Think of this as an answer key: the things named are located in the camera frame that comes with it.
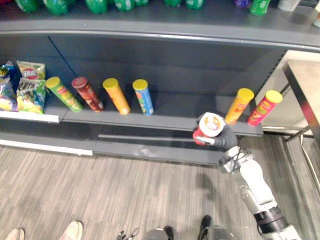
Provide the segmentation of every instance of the gray floor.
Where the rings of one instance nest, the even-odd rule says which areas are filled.
[[[287,219],[305,240],[320,239],[320,198],[299,141],[246,137]],[[311,157],[319,151],[308,139]],[[196,240],[202,216],[238,240],[258,240],[236,184],[216,168],[109,156],[75,156],[0,146],[0,240],[23,227],[27,240],[58,240],[71,220],[83,240],[114,240],[124,229],[171,225],[178,240]]]

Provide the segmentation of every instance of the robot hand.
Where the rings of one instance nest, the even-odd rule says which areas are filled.
[[[194,130],[196,130],[199,127],[199,122],[202,116],[203,115],[201,115],[197,119]],[[198,136],[196,137],[196,140],[205,145],[214,146],[218,150],[223,152],[227,152],[228,150],[238,145],[238,139],[228,124],[225,124],[222,132],[218,136],[216,137]]]

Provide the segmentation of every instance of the brown pringles can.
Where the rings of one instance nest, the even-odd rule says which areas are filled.
[[[71,82],[72,87],[81,95],[89,107],[95,112],[101,112],[104,109],[103,103],[97,98],[97,95],[91,87],[88,80],[79,76]]]

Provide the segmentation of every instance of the green pringles can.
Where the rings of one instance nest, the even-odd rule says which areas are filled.
[[[62,84],[57,76],[50,77],[45,86],[50,89],[68,108],[74,112],[80,112],[84,107],[81,103],[71,94],[71,92]]]
[[[192,10],[201,9],[205,3],[205,0],[186,0],[186,7]]]
[[[181,4],[182,0],[164,0],[165,5],[168,7],[177,7]]]
[[[135,8],[135,0],[114,0],[115,6],[121,12],[129,12]]]
[[[148,5],[149,0],[135,0],[135,4],[137,6],[144,6],[144,5]]]
[[[108,10],[108,0],[85,0],[85,3],[94,14],[104,14]]]

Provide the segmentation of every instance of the person's foot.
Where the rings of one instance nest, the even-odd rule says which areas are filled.
[[[25,231],[22,228],[13,229],[5,240],[24,240]]]
[[[81,240],[83,225],[80,221],[72,221],[64,231],[60,240]]]

